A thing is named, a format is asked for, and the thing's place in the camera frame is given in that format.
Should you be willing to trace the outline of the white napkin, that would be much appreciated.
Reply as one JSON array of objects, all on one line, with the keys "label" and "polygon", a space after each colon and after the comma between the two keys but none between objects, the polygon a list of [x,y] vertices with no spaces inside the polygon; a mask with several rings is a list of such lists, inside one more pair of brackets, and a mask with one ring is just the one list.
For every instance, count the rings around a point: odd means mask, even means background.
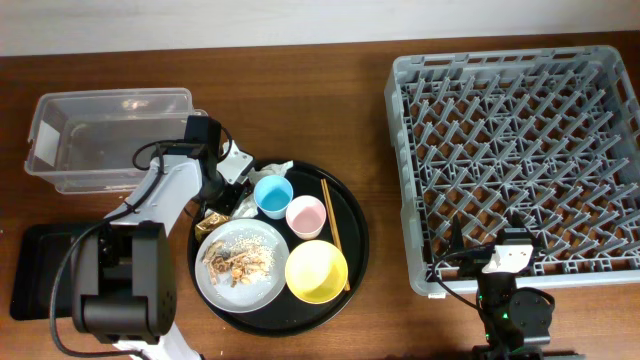
[{"label": "white napkin", "polygon": [[[262,178],[270,175],[285,176],[294,165],[292,160],[282,164],[271,163],[260,170],[250,170],[248,179],[251,185],[256,185]],[[254,218],[258,215],[258,206],[253,195],[248,195],[240,202],[240,205],[232,212],[231,219]]]}]

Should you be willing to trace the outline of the light blue plastic cup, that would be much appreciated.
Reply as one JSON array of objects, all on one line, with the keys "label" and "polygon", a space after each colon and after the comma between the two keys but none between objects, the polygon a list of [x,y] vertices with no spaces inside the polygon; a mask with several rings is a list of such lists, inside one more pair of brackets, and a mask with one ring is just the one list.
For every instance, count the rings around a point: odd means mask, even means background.
[{"label": "light blue plastic cup", "polygon": [[258,208],[269,218],[281,220],[293,200],[293,187],[283,176],[269,175],[258,181],[254,188]]}]

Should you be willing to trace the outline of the gold brown snack wrapper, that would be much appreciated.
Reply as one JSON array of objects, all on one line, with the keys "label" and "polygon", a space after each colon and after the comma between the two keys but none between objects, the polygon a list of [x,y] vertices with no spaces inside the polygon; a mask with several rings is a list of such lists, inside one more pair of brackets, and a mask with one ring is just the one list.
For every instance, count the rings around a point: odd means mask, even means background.
[{"label": "gold brown snack wrapper", "polygon": [[198,242],[202,242],[211,232],[230,220],[231,218],[227,215],[211,212],[196,224],[194,228],[195,239]]}]

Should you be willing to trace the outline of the pink plastic cup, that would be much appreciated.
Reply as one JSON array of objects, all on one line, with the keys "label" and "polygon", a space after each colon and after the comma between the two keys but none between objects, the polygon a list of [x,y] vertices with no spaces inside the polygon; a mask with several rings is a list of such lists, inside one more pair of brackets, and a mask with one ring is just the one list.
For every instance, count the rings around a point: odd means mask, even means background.
[{"label": "pink plastic cup", "polygon": [[285,215],[288,227],[301,239],[315,239],[327,220],[324,204],[311,195],[301,195],[288,205]]}]

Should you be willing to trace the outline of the wooden chopstick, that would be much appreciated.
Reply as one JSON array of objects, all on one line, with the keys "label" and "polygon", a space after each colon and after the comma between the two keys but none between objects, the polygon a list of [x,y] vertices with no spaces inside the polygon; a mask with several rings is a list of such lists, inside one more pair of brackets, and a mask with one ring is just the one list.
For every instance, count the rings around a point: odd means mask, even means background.
[{"label": "wooden chopstick", "polygon": [[[332,238],[333,238],[333,242],[334,245],[336,246],[336,248],[340,251],[341,255],[343,256],[343,258],[345,259],[346,262],[346,257],[344,256],[343,253],[343,249],[342,249],[342,244],[341,244],[341,239],[340,239],[340,235],[339,235],[339,230],[338,230],[338,226],[337,226],[337,222],[336,222],[336,217],[335,217],[335,213],[334,213],[334,207],[332,204],[332,200],[331,200],[331,195],[330,195],[330,191],[329,191],[329,184],[327,179],[322,178],[321,181],[321,188],[322,188],[322,192],[323,192],[323,196],[324,196],[324,200],[325,200],[325,206],[327,209],[327,216],[328,216],[328,220],[329,220],[329,225],[330,225],[330,230],[331,230],[331,234],[332,234]],[[348,277],[348,267],[347,267],[347,272],[346,272],[346,282],[344,285],[344,291],[345,292],[349,292],[351,290],[351,285],[349,282],[349,277]]]}]

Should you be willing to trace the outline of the yellow plastic bowl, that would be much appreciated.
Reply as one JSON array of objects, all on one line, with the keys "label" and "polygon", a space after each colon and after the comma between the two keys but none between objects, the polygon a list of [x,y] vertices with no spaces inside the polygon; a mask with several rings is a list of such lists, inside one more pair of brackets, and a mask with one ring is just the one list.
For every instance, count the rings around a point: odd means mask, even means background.
[{"label": "yellow plastic bowl", "polygon": [[346,288],[348,265],[332,243],[309,240],[297,246],[285,264],[286,285],[293,295],[308,304],[332,301]]}]

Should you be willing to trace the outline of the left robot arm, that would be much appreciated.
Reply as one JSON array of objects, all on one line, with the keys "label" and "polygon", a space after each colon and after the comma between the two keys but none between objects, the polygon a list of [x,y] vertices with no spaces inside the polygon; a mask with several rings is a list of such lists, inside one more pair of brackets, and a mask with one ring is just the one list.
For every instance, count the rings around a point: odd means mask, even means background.
[{"label": "left robot arm", "polygon": [[197,359],[175,315],[176,280],[168,235],[190,201],[230,214],[253,164],[229,132],[202,115],[180,139],[145,145],[144,179],[116,210],[72,241],[71,317],[77,331],[113,345],[111,355]]}]

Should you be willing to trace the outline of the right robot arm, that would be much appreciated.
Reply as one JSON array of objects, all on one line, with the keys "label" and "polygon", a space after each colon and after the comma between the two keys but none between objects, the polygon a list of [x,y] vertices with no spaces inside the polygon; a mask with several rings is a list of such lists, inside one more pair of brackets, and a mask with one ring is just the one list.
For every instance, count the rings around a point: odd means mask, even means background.
[{"label": "right robot arm", "polygon": [[484,325],[486,343],[472,348],[474,359],[542,359],[541,347],[551,340],[555,299],[516,283],[540,255],[541,241],[518,215],[509,216],[508,223],[494,241],[467,248],[460,221],[455,218],[450,247],[442,257],[456,262],[459,274],[477,282],[471,306]]}]

